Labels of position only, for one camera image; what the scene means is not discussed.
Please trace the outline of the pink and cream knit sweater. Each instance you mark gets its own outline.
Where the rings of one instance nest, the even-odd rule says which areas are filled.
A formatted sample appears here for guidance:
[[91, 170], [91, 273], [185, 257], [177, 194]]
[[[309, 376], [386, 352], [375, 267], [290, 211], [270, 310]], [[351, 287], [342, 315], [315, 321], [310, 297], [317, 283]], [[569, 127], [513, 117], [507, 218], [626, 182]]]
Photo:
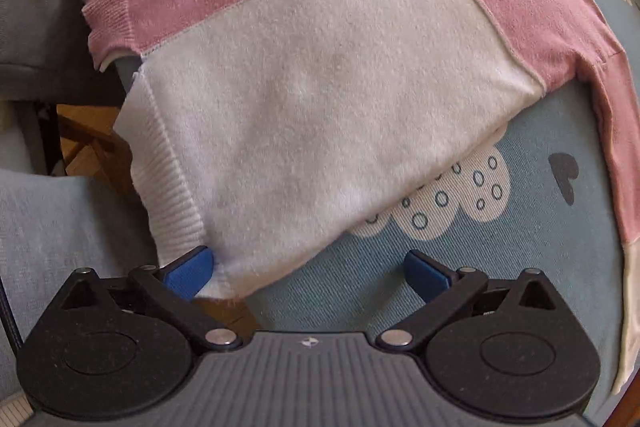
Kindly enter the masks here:
[[469, 157], [546, 93], [482, 0], [84, 0], [158, 261], [244, 300]]

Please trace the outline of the blue floral bed sheet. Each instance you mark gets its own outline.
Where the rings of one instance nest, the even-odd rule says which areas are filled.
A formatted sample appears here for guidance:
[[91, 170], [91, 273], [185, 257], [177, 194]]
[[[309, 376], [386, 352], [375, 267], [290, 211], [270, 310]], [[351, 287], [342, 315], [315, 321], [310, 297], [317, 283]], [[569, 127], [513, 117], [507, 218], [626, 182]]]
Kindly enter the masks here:
[[[469, 157], [250, 296], [260, 325], [376, 335], [421, 306], [401, 260], [417, 249], [496, 279], [546, 272], [596, 346], [588, 417], [605, 423], [638, 352], [639, 0], [482, 0], [546, 93]], [[623, 75], [623, 69], [633, 73]]]

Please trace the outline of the grey trouser leg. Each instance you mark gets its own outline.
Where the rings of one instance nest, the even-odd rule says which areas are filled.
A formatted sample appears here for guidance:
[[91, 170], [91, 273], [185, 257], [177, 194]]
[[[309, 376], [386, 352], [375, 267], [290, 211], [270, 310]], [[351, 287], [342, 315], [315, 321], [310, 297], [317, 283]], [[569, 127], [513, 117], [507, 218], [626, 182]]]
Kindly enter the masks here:
[[82, 0], [1, 0], [1, 98], [7, 102], [119, 106], [115, 69], [99, 72]]

